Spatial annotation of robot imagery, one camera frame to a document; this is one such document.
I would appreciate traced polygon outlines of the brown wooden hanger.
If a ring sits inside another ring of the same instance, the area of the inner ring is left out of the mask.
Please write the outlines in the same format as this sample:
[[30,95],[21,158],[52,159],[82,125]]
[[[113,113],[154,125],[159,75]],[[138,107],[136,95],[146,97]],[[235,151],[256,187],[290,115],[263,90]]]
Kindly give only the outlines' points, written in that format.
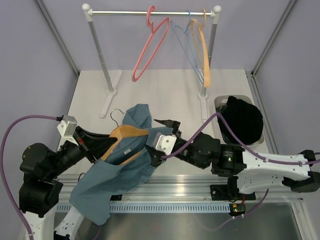
[[147,129],[139,129],[131,125],[118,125],[109,135],[110,138],[116,138],[116,142],[113,143],[110,148],[100,158],[102,161],[110,156],[116,146],[121,142],[122,139],[131,137],[147,136],[149,134]]

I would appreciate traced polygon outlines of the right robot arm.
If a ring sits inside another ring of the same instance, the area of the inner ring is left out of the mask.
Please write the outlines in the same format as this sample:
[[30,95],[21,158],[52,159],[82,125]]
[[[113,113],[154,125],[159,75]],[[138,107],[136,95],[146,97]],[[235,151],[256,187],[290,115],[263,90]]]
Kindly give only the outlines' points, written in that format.
[[159,120],[171,133],[158,132],[153,143],[145,144],[151,164],[158,167],[176,157],[199,169],[227,178],[219,190],[221,199],[236,201],[259,190],[287,187],[295,193],[313,193],[320,188],[320,174],[312,171],[316,153],[304,150],[296,155],[259,153],[248,146],[222,144],[200,129],[189,141],[181,138],[180,122]]

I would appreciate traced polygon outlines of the blue-grey t shirt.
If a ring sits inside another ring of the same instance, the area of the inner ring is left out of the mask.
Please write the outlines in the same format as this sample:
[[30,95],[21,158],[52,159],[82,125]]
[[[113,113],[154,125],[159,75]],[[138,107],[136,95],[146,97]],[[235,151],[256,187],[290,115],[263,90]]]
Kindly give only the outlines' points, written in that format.
[[169,135],[171,127],[152,127],[148,104],[136,104],[123,117],[123,125],[146,129],[145,136],[120,141],[106,160],[99,159],[73,188],[69,202],[86,218],[103,225],[110,217],[112,196],[144,184],[155,171],[145,146],[151,147],[158,133]]

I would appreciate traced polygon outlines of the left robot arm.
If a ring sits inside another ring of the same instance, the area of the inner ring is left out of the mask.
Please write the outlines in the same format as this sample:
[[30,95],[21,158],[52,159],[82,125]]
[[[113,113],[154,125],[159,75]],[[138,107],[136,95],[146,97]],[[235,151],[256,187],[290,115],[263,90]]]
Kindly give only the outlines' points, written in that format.
[[58,127],[65,140],[57,151],[43,143],[28,146],[22,154],[24,173],[19,190],[19,209],[26,219],[33,240],[74,240],[84,216],[72,207],[55,227],[54,220],[63,183],[58,176],[86,158],[94,163],[117,141],[108,134],[92,133],[80,126],[72,130]]

